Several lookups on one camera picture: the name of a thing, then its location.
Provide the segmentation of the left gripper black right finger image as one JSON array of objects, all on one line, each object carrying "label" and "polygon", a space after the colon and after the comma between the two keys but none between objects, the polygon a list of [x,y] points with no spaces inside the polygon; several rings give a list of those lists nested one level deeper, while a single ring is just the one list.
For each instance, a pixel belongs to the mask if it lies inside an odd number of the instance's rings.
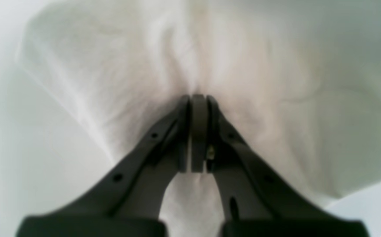
[{"label": "left gripper black right finger image", "polygon": [[212,96],[191,98],[191,170],[212,174],[224,213],[220,237],[367,237],[296,192],[260,158]]}]

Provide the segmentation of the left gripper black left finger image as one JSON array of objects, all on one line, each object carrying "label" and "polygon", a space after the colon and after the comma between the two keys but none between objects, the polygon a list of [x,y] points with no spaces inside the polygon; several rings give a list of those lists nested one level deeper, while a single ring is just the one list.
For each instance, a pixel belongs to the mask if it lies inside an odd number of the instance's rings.
[{"label": "left gripper black left finger image", "polygon": [[17,237],[167,237],[159,220],[165,190],[185,172],[190,97],[157,121],[108,174],[75,201],[29,216]]}]

